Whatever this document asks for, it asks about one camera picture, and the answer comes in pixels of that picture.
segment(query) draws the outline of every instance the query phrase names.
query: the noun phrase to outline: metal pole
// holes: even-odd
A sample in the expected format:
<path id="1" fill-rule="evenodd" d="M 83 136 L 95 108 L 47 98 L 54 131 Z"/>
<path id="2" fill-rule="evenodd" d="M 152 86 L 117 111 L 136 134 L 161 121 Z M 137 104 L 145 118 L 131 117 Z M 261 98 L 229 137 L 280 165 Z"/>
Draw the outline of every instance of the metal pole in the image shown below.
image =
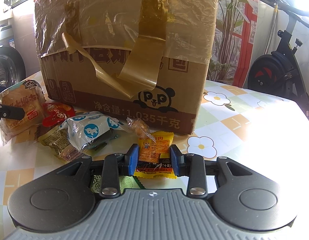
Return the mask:
<path id="1" fill-rule="evenodd" d="M 276 19 L 277 19 L 277 12 L 278 12 L 278 4 L 276 4 L 276 5 L 275 5 L 275 8 L 274 8 L 274 16 L 273 16 L 272 28 L 271 28 L 271 31 L 270 31 L 268 44 L 267 44 L 267 47 L 265 48 L 264 54 L 268 54 L 268 51 L 269 51 L 270 42 L 271 42 L 271 40 L 272 40 L 272 35 L 273 35 L 273 31 L 274 31 L 275 21 L 276 21 Z"/>

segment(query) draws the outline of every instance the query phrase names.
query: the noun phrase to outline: white snack package with blue circles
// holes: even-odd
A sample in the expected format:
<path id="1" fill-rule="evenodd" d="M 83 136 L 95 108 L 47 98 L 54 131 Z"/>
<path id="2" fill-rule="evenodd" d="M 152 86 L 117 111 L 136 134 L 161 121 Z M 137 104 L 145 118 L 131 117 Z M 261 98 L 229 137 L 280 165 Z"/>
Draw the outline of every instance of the white snack package with blue circles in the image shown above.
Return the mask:
<path id="1" fill-rule="evenodd" d="M 68 118 L 59 127 L 59 129 L 66 128 L 69 142 L 81 152 L 113 139 L 111 129 L 130 132 L 128 125 L 97 111 Z"/>

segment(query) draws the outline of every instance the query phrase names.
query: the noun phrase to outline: table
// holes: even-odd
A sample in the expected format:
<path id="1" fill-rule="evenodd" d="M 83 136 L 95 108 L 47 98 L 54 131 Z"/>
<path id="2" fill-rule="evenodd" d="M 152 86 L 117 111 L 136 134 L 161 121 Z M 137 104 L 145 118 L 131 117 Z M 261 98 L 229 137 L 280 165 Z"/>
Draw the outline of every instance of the table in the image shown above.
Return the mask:
<path id="1" fill-rule="evenodd" d="M 29 77 L 45 91 L 41 72 Z M 10 194 L 21 185 L 36 179 L 63 163 L 51 149 L 29 141 L 29 129 L 2 146 L 0 139 L 0 239 L 14 230 L 7 210 Z M 126 153 L 133 134 L 122 134 L 94 156 Z M 206 81 L 199 116 L 192 135 L 178 135 L 174 141 L 182 153 L 196 153 L 209 160 L 227 156 L 291 188 L 297 197 L 300 213 L 293 229 L 309 240 L 309 121 L 293 101 Z M 187 178 L 142 179 L 145 188 L 181 188 Z M 208 191 L 214 192 L 214 178 L 207 176 Z"/>

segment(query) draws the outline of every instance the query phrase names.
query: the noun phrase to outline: blue circle logo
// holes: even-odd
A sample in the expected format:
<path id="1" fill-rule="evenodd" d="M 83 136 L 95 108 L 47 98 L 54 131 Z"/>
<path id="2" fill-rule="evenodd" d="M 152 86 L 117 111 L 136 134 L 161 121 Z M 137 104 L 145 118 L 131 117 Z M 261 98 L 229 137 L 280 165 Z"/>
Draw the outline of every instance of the blue circle logo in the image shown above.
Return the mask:
<path id="1" fill-rule="evenodd" d="M 95 119 L 98 119 L 101 115 L 95 115 L 95 116 L 92 116 L 92 117 L 89 117 L 88 119 L 90 120 L 95 120 Z"/>
<path id="2" fill-rule="evenodd" d="M 73 117 L 72 120 L 74 120 L 74 121 L 81 121 L 81 120 L 83 120 L 85 118 L 86 118 L 86 116 L 78 116 L 78 117 Z"/>
<path id="3" fill-rule="evenodd" d="M 112 121 L 109 117 L 107 118 L 108 126 L 112 129 L 117 129 L 119 127 L 114 121 Z"/>
<path id="4" fill-rule="evenodd" d="M 98 136 L 99 129 L 94 123 L 90 123 L 85 126 L 84 132 L 87 137 L 96 138 Z"/>

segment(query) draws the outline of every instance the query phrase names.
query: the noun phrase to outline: barcode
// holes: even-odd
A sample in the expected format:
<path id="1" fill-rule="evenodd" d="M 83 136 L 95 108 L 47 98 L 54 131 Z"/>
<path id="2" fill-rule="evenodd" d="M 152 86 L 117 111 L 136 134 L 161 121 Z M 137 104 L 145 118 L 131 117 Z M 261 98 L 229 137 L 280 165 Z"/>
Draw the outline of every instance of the barcode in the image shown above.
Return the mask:
<path id="1" fill-rule="evenodd" d="M 74 159 L 81 158 L 82 156 L 87 156 L 86 154 L 79 152 L 77 149 L 72 149 L 66 156 L 63 156 L 66 161 L 71 162 Z"/>

